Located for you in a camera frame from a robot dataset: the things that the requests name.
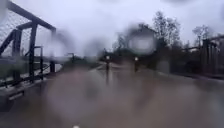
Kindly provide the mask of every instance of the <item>vegetation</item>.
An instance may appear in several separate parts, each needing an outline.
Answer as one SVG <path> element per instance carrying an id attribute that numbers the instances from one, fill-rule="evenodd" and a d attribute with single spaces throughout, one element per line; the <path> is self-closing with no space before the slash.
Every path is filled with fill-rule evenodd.
<path id="1" fill-rule="evenodd" d="M 133 61 L 134 57 L 139 57 L 141 65 L 149 68 L 155 68 L 161 58 L 166 57 L 170 60 L 170 68 L 172 72 L 189 72 L 200 73 L 202 66 L 200 62 L 200 49 L 190 50 L 191 42 L 183 43 L 180 39 L 181 24 L 177 19 L 166 17 L 162 12 L 158 11 L 153 18 L 153 26 L 146 23 L 139 23 L 137 26 L 130 26 L 123 33 L 119 33 L 117 41 L 113 45 L 113 52 L 102 51 L 99 58 L 105 61 L 105 56 L 110 55 L 111 61 L 120 63 L 123 59 Z M 197 26 L 192 32 L 196 35 L 196 46 L 203 39 L 213 36 L 212 28 L 206 25 Z M 130 47 L 131 40 L 135 37 L 154 37 L 155 50 L 144 54 L 133 51 Z"/>

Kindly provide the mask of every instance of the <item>wet road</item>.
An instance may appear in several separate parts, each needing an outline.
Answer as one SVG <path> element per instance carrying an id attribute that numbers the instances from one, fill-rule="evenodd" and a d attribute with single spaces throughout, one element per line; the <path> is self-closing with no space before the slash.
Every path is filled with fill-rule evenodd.
<path id="1" fill-rule="evenodd" d="M 223 128 L 224 84 L 142 70 L 75 70 L 32 89 L 3 128 Z"/>

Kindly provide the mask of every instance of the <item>bridge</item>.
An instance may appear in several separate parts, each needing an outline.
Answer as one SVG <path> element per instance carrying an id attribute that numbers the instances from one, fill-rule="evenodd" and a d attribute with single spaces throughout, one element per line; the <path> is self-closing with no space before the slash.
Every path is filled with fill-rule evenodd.
<path id="1" fill-rule="evenodd" d="M 46 59 L 44 45 L 36 43 L 40 33 L 47 32 L 45 38 L 51 38 L 56 32 L 54 26 L 11 1 L 6 14 L 0 26 L 0 106 L 10 109 L 13 100 L 24 95 L 28 88 L 48 80 L 61 65 L 53 58 Z"/>

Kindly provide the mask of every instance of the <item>bridge railing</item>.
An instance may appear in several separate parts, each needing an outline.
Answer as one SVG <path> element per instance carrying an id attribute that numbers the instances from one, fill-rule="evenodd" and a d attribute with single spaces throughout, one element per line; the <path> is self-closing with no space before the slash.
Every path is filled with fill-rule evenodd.
<path id="1" fill-rule="evenodd" d="M 12 58 L 14 61 L 7 61 L 6 64 L 0 61 L 2 63 L 0 70 L 5 70 L 4 65 L 12 65 L 8 66 L 12 71 L 12 80 L 1 82 L 0 87 L 18 85 L 23 81 L 33 83 L 37 79 L 43 79 L 54 73 L 54 61 L 49 62 L 50 72 L 43 72 L 43 52 L 45 50 L 43 45 L 50 42 L 55 32 L 56 28 L 54 26 L 9 1 L 5 18 L 0 24 L 0 56 L 1 59 Z M 37 55 L 35 49 L 41 50 L 39 55 Z M 36 63 L 40 65 L 38 67 L 40 74 L 37 75 L 35 75 Z M 27 71 L 25 74 L 27 75 L 21 76 L 20 68 L 25 68 L 24 70 Z"/>

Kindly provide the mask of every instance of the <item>road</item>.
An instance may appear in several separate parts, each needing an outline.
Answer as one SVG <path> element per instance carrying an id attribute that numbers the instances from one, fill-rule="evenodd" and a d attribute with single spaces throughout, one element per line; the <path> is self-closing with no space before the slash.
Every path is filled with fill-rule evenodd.
<path id="1" fill-rule="evenodd" d="M 129 68 L 78 69 L 31 90 L 0 115 L 4 128 L 223 128 L 222 81 Z"/>

